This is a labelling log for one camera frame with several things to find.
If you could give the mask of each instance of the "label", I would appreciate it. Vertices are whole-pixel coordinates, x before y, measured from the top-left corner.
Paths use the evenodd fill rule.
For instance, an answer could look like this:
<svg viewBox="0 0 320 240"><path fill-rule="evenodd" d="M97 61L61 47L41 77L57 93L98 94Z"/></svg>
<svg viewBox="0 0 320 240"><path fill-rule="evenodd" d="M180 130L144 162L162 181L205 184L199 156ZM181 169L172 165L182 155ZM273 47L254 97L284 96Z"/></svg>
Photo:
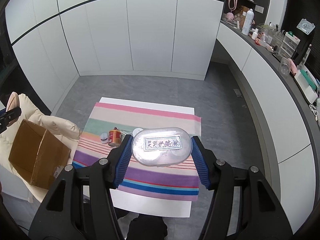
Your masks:
<svg viewBox="0 0 320 240"><path fill-rule="evenodd" d="M56 179L58 177L58 175L60 174L60 172L62 171L63 166L58 166L56 167L56 170L53 173L54 178Z"/></svg>
<svg viewBox="0 0 320 240"><path fill-rule="evenodd" d="M181 149L180 135L166 137L145 137L144 151Z"/></svg>

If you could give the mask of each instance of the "red can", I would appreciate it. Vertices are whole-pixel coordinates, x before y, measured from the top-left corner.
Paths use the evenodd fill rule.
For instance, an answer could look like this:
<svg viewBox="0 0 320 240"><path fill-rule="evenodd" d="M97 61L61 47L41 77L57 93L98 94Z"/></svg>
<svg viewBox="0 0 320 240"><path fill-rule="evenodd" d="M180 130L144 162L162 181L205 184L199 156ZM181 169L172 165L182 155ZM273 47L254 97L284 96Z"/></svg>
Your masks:
<svg viewBox="0 0 320 240"><path fill-rule="evenodd" d="M121 144L121 132L115 127L109 131L109 146L119 147Z"/></svg>

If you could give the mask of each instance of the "green item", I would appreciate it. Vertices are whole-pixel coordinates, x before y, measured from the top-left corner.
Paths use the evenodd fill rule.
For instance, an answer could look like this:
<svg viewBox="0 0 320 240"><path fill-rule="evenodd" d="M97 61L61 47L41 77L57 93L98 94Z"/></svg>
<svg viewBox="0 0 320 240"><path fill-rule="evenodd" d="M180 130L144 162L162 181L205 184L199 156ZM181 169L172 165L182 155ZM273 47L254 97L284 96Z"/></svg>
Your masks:
<svg viewBox="0 0 320 240"><path fill-rule="evenodd" d="M313 80L309 77L308 72L305 72L303 69L300 70L301 74L304 76L304 78L308 81L308 84L310 87L316 91L317 86L314 84Z"/></svg>

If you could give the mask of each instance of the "purple stripe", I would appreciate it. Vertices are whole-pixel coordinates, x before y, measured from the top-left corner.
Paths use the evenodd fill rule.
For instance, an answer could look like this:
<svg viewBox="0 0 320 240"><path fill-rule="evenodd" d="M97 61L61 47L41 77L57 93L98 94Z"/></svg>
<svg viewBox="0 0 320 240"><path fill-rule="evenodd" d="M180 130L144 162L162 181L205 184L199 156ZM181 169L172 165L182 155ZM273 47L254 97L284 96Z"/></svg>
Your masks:
<svg viewBox="0 0 320 240"><path fill-rule="evenodd" d="M135 195L145 196L145 197L154 197L154 198L162 198L162 199L169 199L169 200L185 200L185 201L197 201L197 195L171 195L171 194L163 194L163 193L156 193L150 191L144 191L140 189L135 189L131 187L124 187L119 185L118 190L132 193Z"/></svg>
<svg viewBox="0 0 320 240"><path fill-rule="evenodd" d="M90 166L90 165L94 164L97 160L99 160L99 158L88 155L88 154L83 153L79 150L76 150L75 156L73 157L73 160L75 160L76 162L79 162L81 164Z"/></svg>
<svg viewBox="0 0 320 240"><path fill-rule="evenodd" d="M190 175L177 175L155 171L140 170L128 167L126 179L143 181L149 184L162 184L173 187L199 187L199 177Z"/></svg>
<svg viewBox="0 0 320 240"><path fill-rule="evenodd" d="M76 162L90 166L99 158L76 150L73 158ZM173 187L199 187L199 177L191 175L177 175L162 173L156 171L146 171L137 168L128 167L125 174L126 179L143 181L149 184L162 184Z"/></svg>

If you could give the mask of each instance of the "cardboard box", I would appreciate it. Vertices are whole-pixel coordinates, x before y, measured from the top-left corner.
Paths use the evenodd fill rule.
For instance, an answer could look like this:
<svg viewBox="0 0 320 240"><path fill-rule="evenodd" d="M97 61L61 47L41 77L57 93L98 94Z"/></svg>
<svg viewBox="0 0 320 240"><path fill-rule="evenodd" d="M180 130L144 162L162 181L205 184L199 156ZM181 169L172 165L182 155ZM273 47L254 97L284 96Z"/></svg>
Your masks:
<svg viewBox="0 0 320 240"><path fill-rule="evenodd" d="M14 138L9 161L30 185L49 189L67 164L70 151L46 128L23 120Z"/></svg>

